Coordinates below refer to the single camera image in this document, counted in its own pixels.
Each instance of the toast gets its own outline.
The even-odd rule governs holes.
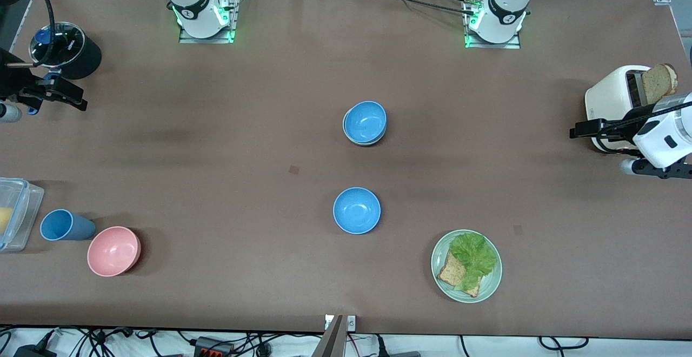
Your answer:
[[[671,64],[658,64],[642,74],[642,84],[647,104],[657,103],[677,92],[677,73]]]
[[[462,282],[467,269],[464,264],[460,263],[457,258],[452,256],[452,252],[447,253],[447,258],[444,260],[444,266],[440,269],[440,274],[437,278],[451,286],[457,286],[458,283]],[[470,297],[476,298],[478,296],[478,291],[480,290],[480,280],[483,276],[478,277],[478,285],[472,290],[465,290],[464,292],[469,294]]]

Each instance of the yellow food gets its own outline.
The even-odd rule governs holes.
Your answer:
[[[10,224],[12,209],[10,207],[0,207],[0,236],[5,234],[7,225]]]

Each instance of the tabletop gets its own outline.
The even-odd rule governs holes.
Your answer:
[[[452,0],[423,0],[458,6]],[[570,140],[584,92],[625,64],[689,63],[651,0],[531,0],[518,50],[464,48],[458,14],[400,0],[246,0],[233,44],[178,44],[167,0],[52,0],[102,49],[82,113],[44,103],[0,127],[0,174],[45,189],[25,251],[0,259],[0,322],[689,338],[689,182],[623,175]],[[47,24],[34,0],[14,53]],[[373,147],[343,135],[375,100]],[[380,199],[352,236],[331,207]],[[44,241],[66,208],[143,242],[101,278],[89,241]],[[443,295],[430,254],[473,229],[502,257],[481,303]]]

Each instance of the black strap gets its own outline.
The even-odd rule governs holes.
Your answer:
[[[173,7],[176,9],[176,11],[178,11],[180,16],[187,20],[194,20],[197,19],[197,15],[199,15],[203,9],[207,8],[208,4],[209,0],[199,0],[197,3],[188,5],[186,7],[181,7],[180,5],[173,3]]]
[[[497,16],[497,19],[500,20],[500,24],[504,25],[514,23],[526,10],[526,7],[524,7],[521,10],[509,12],[509,10],[503,9],[497,5],[495,0],[489,0],[488,2],[490,3],[490,10],[493,12],[493,14],[495,14],[495,16]]]

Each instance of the blue cup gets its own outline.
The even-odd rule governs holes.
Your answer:
[[[66,209],[49,212],[41,222],[41,236],[47,241],[81,241],[91,238],[95,232],[94,222]]]

